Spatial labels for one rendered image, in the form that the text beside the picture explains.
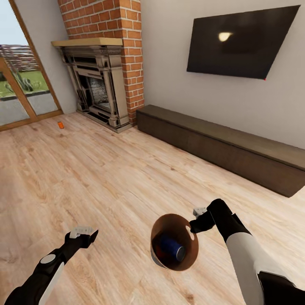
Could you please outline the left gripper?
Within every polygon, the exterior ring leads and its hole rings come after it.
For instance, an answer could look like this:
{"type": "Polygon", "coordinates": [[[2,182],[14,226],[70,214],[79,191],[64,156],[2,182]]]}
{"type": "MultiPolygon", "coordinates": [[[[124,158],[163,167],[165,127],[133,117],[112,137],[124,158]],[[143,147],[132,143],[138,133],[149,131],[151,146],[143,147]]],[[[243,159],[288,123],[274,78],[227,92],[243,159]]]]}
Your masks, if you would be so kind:
{"type": "Polygon", "coordinates": [[[98,230],[91,236],[89,235],[80,235],[76,238],[69,238],[70,233],[65,236],[65,244],[69,245],[73,249],[73,255],[80,249],[80,248],[88,248],[91,243],[95,241],[95,238],[98,234],[98,230]]]}

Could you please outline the trash can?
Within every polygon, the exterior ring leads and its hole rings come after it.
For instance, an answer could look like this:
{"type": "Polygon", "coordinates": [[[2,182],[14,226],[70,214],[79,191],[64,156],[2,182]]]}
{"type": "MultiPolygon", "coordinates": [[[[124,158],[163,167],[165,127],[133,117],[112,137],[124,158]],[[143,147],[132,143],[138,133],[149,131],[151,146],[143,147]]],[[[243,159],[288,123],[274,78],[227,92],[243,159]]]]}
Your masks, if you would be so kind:
{"type": "Polygon", "coordinates": [[[174,213],[164,214],[155,221],[150,234],[150,254],[158,266],[174,272],[183,272],[195,263],[199,255],[199,240],[197,233],[193,233],[194,240],[192,240],[186,226],[191,228],[189,221],[174,213]],[[152,246],[160,243],[164,236],[169,236],[185,248],[185,256],[181,262],[174,260],[168,254],[169,258],[157,259],[152,246]]]}

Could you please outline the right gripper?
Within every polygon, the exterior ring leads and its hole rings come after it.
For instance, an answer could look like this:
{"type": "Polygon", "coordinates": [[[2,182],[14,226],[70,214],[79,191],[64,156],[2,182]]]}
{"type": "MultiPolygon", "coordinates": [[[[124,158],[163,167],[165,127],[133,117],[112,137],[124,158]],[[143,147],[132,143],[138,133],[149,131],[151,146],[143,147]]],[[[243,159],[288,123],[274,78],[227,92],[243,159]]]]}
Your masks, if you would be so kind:
{"type": "Polygon", "coordinates": [[[213,227],[205,221],[204,214],[202,214],[196,220],[190,221],[189,223],[191,226],[190,229],[191,233],[199,233],[199,232],[207,231],[213,227]]]}

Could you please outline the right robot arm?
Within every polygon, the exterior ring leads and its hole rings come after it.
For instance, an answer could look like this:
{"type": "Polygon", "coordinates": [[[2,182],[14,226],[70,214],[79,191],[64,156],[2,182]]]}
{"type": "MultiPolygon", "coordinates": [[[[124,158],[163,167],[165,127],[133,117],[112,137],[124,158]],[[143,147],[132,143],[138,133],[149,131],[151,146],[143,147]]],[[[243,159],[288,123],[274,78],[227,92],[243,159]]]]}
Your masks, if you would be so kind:
{"type": "Polygon", "coordinates": [[[223,236],[246,305],[305,305],[305,291],[265,252],[224,200],[193,209],[191,233],[214,225],[223,236]]]}

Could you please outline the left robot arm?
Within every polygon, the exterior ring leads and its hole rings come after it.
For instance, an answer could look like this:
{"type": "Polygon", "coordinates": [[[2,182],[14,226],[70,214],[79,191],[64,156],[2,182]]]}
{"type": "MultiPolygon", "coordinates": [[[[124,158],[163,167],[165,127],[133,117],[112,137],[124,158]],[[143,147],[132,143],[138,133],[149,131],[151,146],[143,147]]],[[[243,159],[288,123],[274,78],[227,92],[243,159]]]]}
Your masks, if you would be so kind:
{"type": "Polygon", "coordinates": [[[64,265],[80,249],[88,248],[95,241],[98,230],[91,236],[93,227],[73,226],[65,236],[65,244],[43,257],[33,274],[17,287],[7,298],[4,305],[44,305],[59,280],[64,265]]]}

